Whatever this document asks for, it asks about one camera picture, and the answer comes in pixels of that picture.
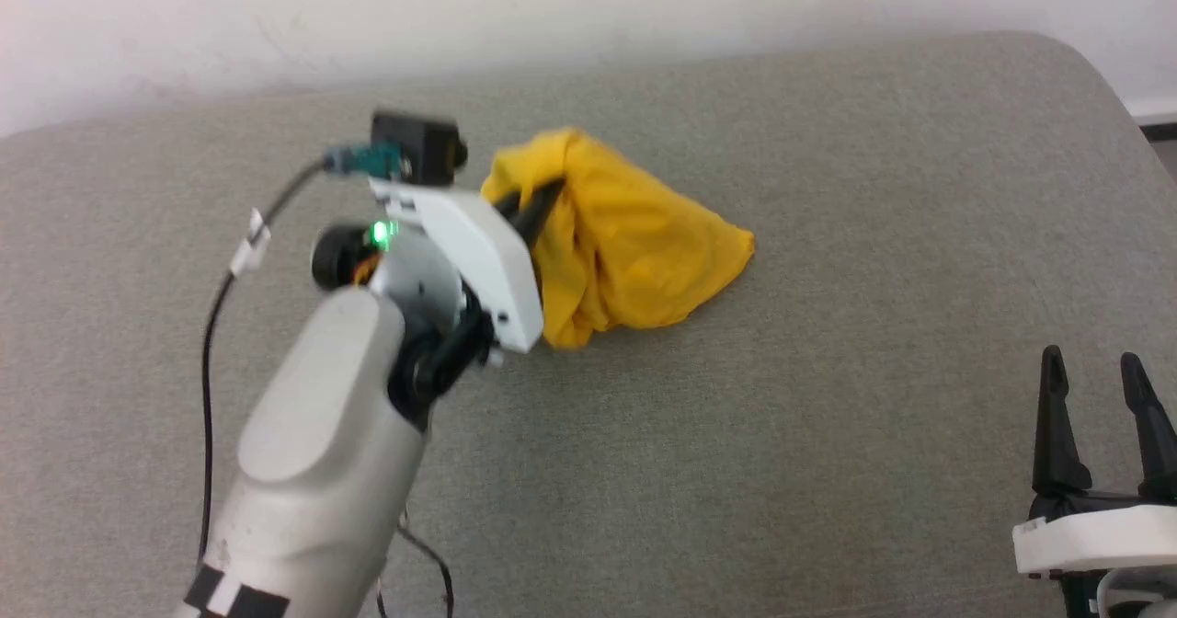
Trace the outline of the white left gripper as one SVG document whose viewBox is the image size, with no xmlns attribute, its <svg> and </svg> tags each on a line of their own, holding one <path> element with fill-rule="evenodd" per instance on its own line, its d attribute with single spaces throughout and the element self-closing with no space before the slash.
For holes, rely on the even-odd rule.
<svg viewBox="0 0 1177 618">
<path fill-rule="evenodd" d="M 473 306 L 488 315 L 493 343 L 527 353 L 541 338 L 543 308 L 526 244 L 541 235 L 564 185 L 545 182 L 526 204 L 510 191 L 493 207 L 471 190 L 370 179 L 388 220 L 371 290 L 444 330 Z"/>
</svg>

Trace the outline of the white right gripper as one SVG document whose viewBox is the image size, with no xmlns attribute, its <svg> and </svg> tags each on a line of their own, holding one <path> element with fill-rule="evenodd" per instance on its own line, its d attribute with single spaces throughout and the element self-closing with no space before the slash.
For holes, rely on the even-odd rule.
<svg viewBox="0 0 1177 618">
<path fill-rule="evenodd" d="M 1139 355 L 1121 357 L 1124 400 L 1135 418 L 1144 499 L 1176 499 L 1176 433 Z M 1065 496 L 1092 489 L 1068 412 L 1062 348 L 1040 358 L 1035 411 L 1035 493 Z M 1173 617 L 1176 614 L 1176 509 L 1157 504 L 1035 516 L 1012 530 L 1017 572 L 1053 582 L 1068 617 Z"/>
</svg>

